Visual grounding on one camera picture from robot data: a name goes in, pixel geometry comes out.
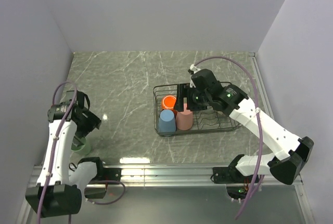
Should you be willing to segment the blue plastic cup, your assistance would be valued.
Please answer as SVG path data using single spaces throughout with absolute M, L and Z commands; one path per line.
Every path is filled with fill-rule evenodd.
M 176 132 L 175 115 L 171 110 L 162 110 L 159 116 L 158 133 L 172 136 Z

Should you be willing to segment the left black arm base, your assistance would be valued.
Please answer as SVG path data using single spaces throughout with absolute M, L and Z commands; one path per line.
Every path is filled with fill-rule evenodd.
M 109 185 L 123 185 L 120 182 L 121 169 L 104 167 L 99 157 L 85 157 L 77 165 L 70 163 L 69 169 L 73 171 L 70 181 L 90 202 L 103 199 Z

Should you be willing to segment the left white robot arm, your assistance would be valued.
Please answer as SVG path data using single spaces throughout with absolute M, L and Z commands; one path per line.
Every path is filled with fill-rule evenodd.
M 86 186 L 100 183 L 105 177 L 99 157 L 81 159 L 77 169 L 69 173 L 73 140 L 85 139 L 101 125 L 101 119 L 89 108 L 87 94 L 69 90 L 65 100 L 53 104 L 47 112 L 49 140 L 43 168 L 36 186 L 27 188 L 25 193 L 38 219 L 77 214 Z

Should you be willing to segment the light green plastic cup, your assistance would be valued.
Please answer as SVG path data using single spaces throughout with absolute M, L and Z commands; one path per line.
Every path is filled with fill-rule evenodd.
M 91 152 L 92 146 L 89 140 L 86 140 L 85 137 L 83 137 L 85 140 L 85 144 L 80 147 L 74 147 L 71 145 L 71 151 L 78 154 L 78 155 L 88 155 Z

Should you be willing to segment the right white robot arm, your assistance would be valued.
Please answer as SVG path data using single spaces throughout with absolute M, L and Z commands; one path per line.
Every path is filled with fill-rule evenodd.
M 299 137 L 263 112 L 238 86 L 223 85 L 211 70 L 192 73 L 189 83 L 177 85 L 175 110 L 202 111 L 211 107 L 256 135 L 271 153 L 267 155 L 238 155 L 229 165 L 229 176 L 241 182 L 247 176 L 272 175 L 279 182 L 291 185 L 310 158 L 314 142 Z

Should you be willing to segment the black wire dish rack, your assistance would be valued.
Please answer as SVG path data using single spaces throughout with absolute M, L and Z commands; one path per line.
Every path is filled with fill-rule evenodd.
M 159 136 L 177 136 L 204 133 L 220 133 L 235 131 L 241 127 L 241 124 L 230 117 L 219 114 L 211 107 L 206 110 L 195 111 L 193 113 L 193 125 L 189 130 L 176 130 L 170 133 L 163 133 L 159 129 L 159 118 L 162 112 L 162 98 L 168 95 L 176 96 L 177 85 L 166 84 L 158 85 L 153 88 L 154 104 L 154 127 Z

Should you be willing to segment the orange mug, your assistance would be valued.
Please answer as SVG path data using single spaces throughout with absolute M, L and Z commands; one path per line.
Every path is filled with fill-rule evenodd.
M 175 103 L 176 103 L 176 97 L 174 95 L 166 95 L 161 100 L 161 108 L 163 110 L 174 111 Z

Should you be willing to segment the salmon plastic cup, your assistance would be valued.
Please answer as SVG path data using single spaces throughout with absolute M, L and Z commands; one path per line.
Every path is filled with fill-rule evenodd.
M 193 126 L 193 112 L 187 109 L 187 103 L 183 106 L 183 111 L 178 111 L 176 115 L 176 127 L 179 130 L 189 130 Z

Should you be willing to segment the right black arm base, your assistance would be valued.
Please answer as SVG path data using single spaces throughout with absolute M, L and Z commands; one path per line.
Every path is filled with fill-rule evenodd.
M 239 171 L 230 167 L 213 167 L 211 181 L 214 184 L 226 185 L 227 195 L 231 200 L 245 200 L 253 175 L 243 176 Z

